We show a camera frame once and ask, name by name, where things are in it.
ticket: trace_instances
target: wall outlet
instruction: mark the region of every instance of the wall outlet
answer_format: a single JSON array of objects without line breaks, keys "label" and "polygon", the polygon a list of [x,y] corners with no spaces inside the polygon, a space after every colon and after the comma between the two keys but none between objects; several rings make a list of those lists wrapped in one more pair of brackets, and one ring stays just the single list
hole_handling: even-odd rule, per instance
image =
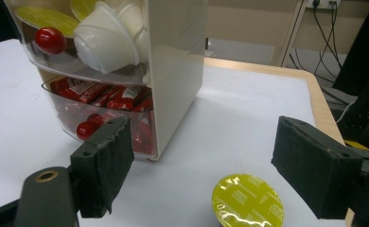
[{"label": "wall outlet", "polygon": [[[312,3],[314,0],[306,0],[307,8],[314,8]],[[338,9],[341,0],[320,0],[317,9]]]}]

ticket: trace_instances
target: table surface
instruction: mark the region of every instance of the table surface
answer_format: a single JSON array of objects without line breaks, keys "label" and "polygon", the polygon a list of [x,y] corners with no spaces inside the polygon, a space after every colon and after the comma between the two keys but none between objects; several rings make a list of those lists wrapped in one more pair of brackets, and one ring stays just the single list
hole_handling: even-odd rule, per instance
[{"label": "table surface", "polygon": [[[69,166],[80,145],[62,132],[40,84],[20,44],[0,43],[0,206],[19,198],[31,173]],[[113,212],[79,218],[80,226],[219,226],[211,193],[219,179],[233,173],[255,175],[277,191],[283,226],[344,226],[344,220],[316,219],[271,165],[281,114],[343,142],[311,74],[206,59],[202,89],[161,159],[136,159]]]}]

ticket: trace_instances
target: coffee capsule dispenser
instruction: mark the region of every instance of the coffee capsule dispenser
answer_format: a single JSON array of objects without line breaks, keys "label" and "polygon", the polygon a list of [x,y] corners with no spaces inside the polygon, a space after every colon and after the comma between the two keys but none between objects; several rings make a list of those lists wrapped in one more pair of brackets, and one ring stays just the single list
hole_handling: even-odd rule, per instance
[{"label": "coffee capsule dispenser", "polygon": [[128,116],[135,156],[158,160],[202,86],[207,1],[4,2],[61,128],[84,141]]}]

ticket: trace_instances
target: white table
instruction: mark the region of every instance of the white table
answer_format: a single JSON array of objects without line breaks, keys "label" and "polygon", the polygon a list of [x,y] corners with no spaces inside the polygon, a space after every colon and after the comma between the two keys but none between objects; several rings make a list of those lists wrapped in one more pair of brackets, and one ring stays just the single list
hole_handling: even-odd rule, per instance
[{"label": "white table", "polygon": [[[80,142],[65,134],[17,41],[0,43],[0,206],[20,197],[24,179],[69,166]],[[203,86],[157,162],[136,159],[113,212],[80,226],[219,226],[211,194],[219,179],[255,175],[279,194],[284,227],[344,226],[318,220],[271,164],[277,117],[315,125],[308,84],[205,66]]]}]

